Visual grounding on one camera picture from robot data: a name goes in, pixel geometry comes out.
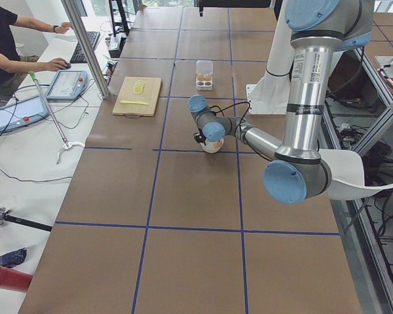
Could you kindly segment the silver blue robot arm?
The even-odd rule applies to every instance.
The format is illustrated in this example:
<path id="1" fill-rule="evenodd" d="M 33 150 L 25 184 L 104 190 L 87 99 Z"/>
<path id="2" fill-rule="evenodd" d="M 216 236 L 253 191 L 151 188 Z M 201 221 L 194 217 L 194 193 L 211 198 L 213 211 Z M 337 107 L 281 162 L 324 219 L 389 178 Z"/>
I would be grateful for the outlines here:
<path id="1" fill-rule="evenodd" d="M 327 190 L 333 177 L 317 140 L 325 107 L 333 54 L 365 46 L 371 38 L 372 1 L 284 1 L 277 39 L 290 45 L 284 77 L 289 84 L 286 127 L 277 139 L 242 117 L 219 117 L 204 97 L 188 108 L 202 146 L 232 135 L 270 159 L 263 180 L 276 201 L 300 203 Z"/>

